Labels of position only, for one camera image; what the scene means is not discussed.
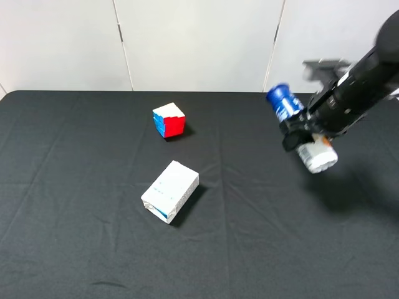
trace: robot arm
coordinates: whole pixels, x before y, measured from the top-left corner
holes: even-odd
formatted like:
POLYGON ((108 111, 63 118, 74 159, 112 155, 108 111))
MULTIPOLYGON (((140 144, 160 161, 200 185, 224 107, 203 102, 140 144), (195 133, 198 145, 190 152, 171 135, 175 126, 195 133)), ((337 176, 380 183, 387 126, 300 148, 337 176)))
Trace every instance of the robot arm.
POLYGON ((344 60, 305 61, 310 79, 320 80, 323 90, 310 99, 306 109, 284 120, 286 151, 309 142, 312 133, 330 139, 344 134, 367 111, 399 88, 399 11, 381 27, 375 46, 352 68, 344 60))

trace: black tablecloth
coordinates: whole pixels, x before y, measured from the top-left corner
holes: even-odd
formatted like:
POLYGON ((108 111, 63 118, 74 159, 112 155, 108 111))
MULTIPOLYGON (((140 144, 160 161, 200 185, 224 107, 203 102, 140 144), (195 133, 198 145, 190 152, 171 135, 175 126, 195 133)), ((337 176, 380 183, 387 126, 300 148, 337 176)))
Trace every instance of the black tablecloth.
POLYGON ((398 298, 398 131, 379 104, 311 175, 263 94, 11 93, 0 298, 398 298), (170 102, 186 130, 165 141, 170 102), (172 160, 201 184, 166 225, 140 197, 172 160))

